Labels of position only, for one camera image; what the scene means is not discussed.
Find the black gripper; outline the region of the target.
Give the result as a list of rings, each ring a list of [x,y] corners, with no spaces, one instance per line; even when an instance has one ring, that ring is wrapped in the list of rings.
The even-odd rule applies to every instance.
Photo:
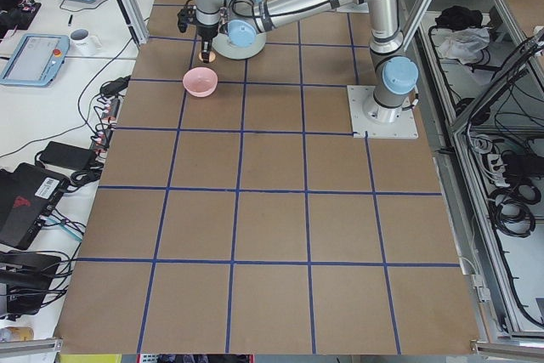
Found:
[[[201,38],[201,55],[212,53],[213,39],[217,36],[217,24],[202,23],[197,18],[197,7],[186,3],[178,12],[178,30],[185,33],[189,26],[196,28],[196,34]]]

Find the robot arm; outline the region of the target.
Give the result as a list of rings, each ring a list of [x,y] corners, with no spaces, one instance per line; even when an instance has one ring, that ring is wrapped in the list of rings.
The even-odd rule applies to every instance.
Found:
[[[378,88],[366,103],[379,115],[400,112],[407,90],[394,86],[382,64],[400,55],[408,42],[400,27],[398,0],[189,0],[178,12],[178,29],[194,26],[201,39],[200,58],[212,61],[212,52],[231,60],[251,58],[262,51],[267,33],[320,15],[317,31],[336,30],[336,12],[366,5],[369,13],[370,50]]]

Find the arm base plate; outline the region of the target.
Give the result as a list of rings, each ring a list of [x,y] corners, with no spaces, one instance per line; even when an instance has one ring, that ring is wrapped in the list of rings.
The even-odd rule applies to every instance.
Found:
[[[401,106],[385,108],[374,100],[375,86],[348,85],[348,106],[354,138],[417,139],[416,120],[408,95]]]
[[[368,3],[348,3],[339,8],[336,8],[335,11],[338,13],[368,14],[369,6]]]

